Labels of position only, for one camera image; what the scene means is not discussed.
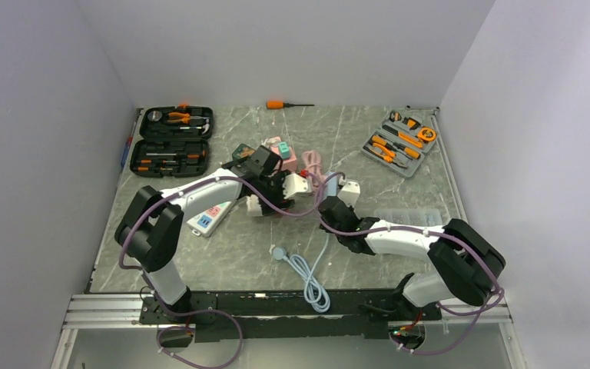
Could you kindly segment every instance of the tool kit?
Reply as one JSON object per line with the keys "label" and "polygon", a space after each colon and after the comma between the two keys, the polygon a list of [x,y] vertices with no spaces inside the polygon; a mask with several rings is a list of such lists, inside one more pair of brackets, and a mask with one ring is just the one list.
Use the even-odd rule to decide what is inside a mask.
{"label": "tool kit", "polygon": [[412,177],[437,139],[437,132],[423,121],[417,114],[393,110],[360,150],[398,175]]}
{"label": "tool kit", "polygon": [[214,112],[201,106],[167,106],[143,112],[130,170],[141,177],[194,177],[207,170]]}

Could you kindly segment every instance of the marble table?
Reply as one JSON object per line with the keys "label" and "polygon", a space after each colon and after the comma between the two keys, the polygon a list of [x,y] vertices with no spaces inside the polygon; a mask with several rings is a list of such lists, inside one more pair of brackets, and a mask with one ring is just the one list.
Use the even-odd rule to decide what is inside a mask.
{"label": "marble table", "polygon": [[[262,139],[279,135],[297,154],[318,150],[325,170],[342,171],[347,178],[360,183],[361,195],[356,204],[359,216],[372,216],[379,208],[436,208],[444,222],[461,218],[462,206],[456,200],[456,187],[441,142],[433,147],[411,178],[401,178],[359,152],[392,107],[321,106],[268,111],[265,107],[214,106],[212,109],[216,126],[210,139],[207,174],[229,161],[230,153],[241,142],[257,147]],[[433,126],[432,110],[413,112],[423,117],[425,125]],[[133,145],[141,139],[136,131]],[[134,175],[128,164],[121,175],[92,274],[92,292],[138,291],[144,286],[139,273],[123,271],[117,266],[121,246],[113,239],[137,190],[145,185],[172,188],[196,179],[142,178]],[[310,207],[313,199],[296,201],[294,211]],[[325,237],[314,216],[249,218],[241,202],[210,238],[192,235],[184,225],[175,262],[184,282],[193,291],[300,289],[303,284],[300,276],[287,263],[275,261],[270,246],[300,254],[312,264]],[[393,288],[407,273],[428,268],[421,261],[395,255],[353,254],[334,238],[316,275],[327,289]]]}

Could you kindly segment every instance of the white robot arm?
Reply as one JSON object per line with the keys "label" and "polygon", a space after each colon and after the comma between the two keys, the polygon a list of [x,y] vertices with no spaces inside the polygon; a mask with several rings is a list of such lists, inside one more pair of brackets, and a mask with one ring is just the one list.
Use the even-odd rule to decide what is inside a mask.
{"label": "white robot arm", "polygon": [[[279,157],[269,149],[260,147],[252,156],[242,161],[232,161],[198,181],[178,188],[156,191],[142,188],[133,199],[128,211],[114,234],[123,244],[135,222],[150,206],[162,198],[176,195],[163,204],[132,235],[127,254],[135,258],[154,285],[161,299],[175,312],[188,312],[191,291],[181,280],[173,262],[177,240],[183,221],[225,201],[235,201],[251,194],[239,181],[242,178],[255,187],[268,201],[279,208],[288,208],[292,200],[283,194],[287,171],[273,173]],[[261,211],[273,210],[263,202]],[[467,304],[479,306],[490,297],[492,281],[484,270],[468,254],[460,253],[460,247],[445,238],[431,235],[446,233],[469,244],[498,277],[505,267],[503,257],[467,223],[452,219],[447,225],[420,228],[422,234],[410,231],[390,230],[399,224],[390,224],[378,218],[358,218],[353,209],[337,196],[325,198],[318,207],[324,223],[341,232],[387,229],[360,236],[337,235],[338,241],[352,252],[362,254],[398,254],[430,262],[434,270],[422,274],[408,274],[395,289],[396,308],[415,311],[447,298],[458,298]]]}

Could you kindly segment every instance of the pliers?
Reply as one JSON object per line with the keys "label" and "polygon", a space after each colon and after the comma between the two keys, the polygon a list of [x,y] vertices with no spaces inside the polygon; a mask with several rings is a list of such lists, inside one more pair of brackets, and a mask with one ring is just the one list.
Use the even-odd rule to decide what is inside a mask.
{"label": "pliers", "polygon": [[173,111],[171,113],[168,113],[168,124],[171,125],[177,125],[177,124],[185,124],[188,125],[189,121],[191,119],[209,119],[209,117],[198,117],[198,116],[193,116],[190,115],[188,113],[178,113],[176,111]]}
{"label": "pliers", "polygon": [[[381,150],[381,152],[376,152],[375,148],[378,148],[379,150]],[[372,154],[378,156],[379,158],[382,158],[386,163],[396,165],[397,167],[402,169],[408,168],[408,165],[396,158],[396,153],[394,151],[388,150],[385,146],[381,144],[371,142],[365,147],[365,149],[367,149]]]}

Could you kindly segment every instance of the gray tool case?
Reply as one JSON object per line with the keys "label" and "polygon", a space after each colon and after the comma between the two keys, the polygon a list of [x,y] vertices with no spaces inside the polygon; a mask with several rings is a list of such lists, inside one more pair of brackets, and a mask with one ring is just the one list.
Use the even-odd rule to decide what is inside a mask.
{"label": "gray tool case", "polygon": [[[394,171],[402,177],[412,177],[417,168],[426,157],[426,153],[430,151],[437,141],[437,132],[432,128],[431,115],[435,114],[434,109],[410,109],[392,110],[385,119],[381,122],[379,128],[374,131],[367,138],[367,141],[361,146],[360,151],[371,158],[372,160],[385,165],[391,171]],[[418,138],[418,134],[424,130],[429,133],[426,140]],[[399,133],[406,137],[407,140],[401,138]],[[375,154],[369,148],[376,152],[381,152],[380,149],[372,146],[372,137],[374,135],[380,136],[388,144],[386,147],[394,152],[396,160],[401,164],[408,166],[408,168],[401,168],[395,164],[388,163],[379,155]],[[409,148],[419,154],[417,159],[407,156],[403,152],[403,148]]]}

